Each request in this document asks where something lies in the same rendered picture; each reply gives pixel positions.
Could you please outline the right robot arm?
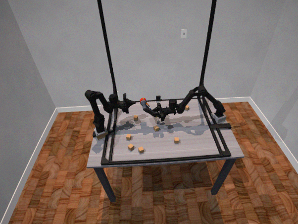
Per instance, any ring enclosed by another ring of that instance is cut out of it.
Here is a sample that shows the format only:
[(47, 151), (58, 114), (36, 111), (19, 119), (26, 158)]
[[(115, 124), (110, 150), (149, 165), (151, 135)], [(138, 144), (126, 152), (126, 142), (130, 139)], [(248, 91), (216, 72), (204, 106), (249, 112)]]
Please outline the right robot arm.
[[(101, 93), (101, 92), (87, 90), (85, 92), (85, 96), (89, 100), (89, 102), (91, 104), (91, 107), (93, 109), (93, 112), (95, 114), (93, 124), (95, 125), (95, 127), (97, 129), (97, 133), (104, 132), (105, 131), (105, 128), (104, 128), (105, 118), (104, 118), (104, 115), (102, 115), (99, 112), (99, 108), (98, 108), (98, 105), (96, 103), (96, 99), (99, 99), (101, 101), (101, 103), (103, 105), (103, 109), (107, 113), (112, 113), (113, 109), (118, 108), (116, 94), (110, 94), (109, 98), (108, 98), (109, 99), (108, 102), (105, 99), (103, 93)], [(126, 107), (125, 107), (124, 104), (125, 103), (122, 103), (119, 106), (120, 106), (120, 109), (122, 109), (123, 112), (126, 112), (127, 110), (126, 110)]]

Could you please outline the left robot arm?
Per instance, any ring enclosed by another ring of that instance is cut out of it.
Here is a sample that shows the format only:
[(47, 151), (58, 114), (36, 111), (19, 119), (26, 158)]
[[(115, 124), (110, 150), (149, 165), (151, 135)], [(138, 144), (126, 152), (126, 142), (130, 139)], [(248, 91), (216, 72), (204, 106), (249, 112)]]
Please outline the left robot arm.
[[(199, 91), (199, 93), (196, 93), (196, 91)], [(195, 87), (194, 89), (190, 90), (188, 95), (183, 99), (183, 101), (179, 104), (177, 104), (177, 100), (170, 99), (169, 100), (169, 114), (173, 113), (174, 115), (177, 113), (181, 114), (184, 112), (186, 105), (189, 103), (189, 101), (194, 96), (204, 96), (208, 98), (212, 103), (216, 110), (216, 113), (214, 113), (217, 117), (222, 117), (223, 113), (225, 112), (225, 109), (222, 105), (222, 103), (218, 100), (216, 100), (214, 97), (212, 97), (206, 90), (206, 88), (201, 85), (198, 87)], [(176, 108), (176, 109), (175, 109)]]

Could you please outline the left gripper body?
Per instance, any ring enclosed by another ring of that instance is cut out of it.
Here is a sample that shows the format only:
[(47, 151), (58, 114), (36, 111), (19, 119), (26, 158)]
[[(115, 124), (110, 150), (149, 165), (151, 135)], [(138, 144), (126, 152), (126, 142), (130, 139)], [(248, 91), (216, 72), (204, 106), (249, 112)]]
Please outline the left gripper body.
[(161, 121), (164, 121), (164, 114), (168, 115), (169, 114), (169, 108), (162, 108), (160, 103), (157, 103), (158, 106), (158, 111), (160, 112), (160, 118)]

